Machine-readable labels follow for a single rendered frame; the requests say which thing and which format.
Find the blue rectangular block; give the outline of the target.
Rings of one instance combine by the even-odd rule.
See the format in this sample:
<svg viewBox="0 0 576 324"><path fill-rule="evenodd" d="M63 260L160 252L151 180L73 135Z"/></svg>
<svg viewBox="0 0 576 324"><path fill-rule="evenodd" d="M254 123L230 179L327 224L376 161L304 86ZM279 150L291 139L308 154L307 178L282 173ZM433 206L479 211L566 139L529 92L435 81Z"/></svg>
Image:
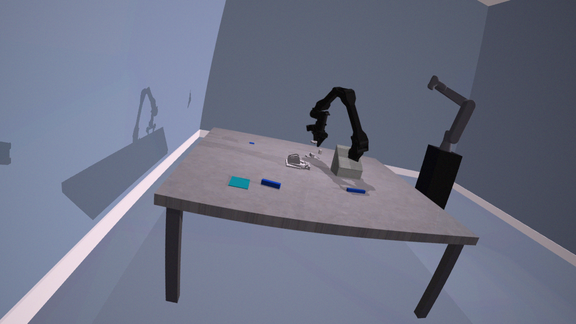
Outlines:
<svg viewBox="0 0 576 324"><path fill-rule="evenodd" d="M366 193L364 189L357 189L357 188L347 188L347 192L360 193L364 195Z"/></svg>
<svg viewBox="0 0 576 324"><path fill-rule="evenodd" d="M281 183L277 183L275 181L270 181L270 180L267 180L265 178L262 178L261 185L269 186L269 187L272 187L275 189L280 189L280 187L281 187Z"/></svg>

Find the teal flat rectangular plate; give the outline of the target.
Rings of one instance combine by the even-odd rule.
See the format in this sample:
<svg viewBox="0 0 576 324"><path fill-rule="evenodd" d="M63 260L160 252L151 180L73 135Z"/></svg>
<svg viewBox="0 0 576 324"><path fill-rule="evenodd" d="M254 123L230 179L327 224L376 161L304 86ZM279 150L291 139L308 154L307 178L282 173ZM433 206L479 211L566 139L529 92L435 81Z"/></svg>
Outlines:
<svg viewBox="0 0 576 324"><path fill-rule="evenodd" d="M250 179L239 178L232 176L229 181L229 186L234 186L242 189L249 189Z"/></svg>

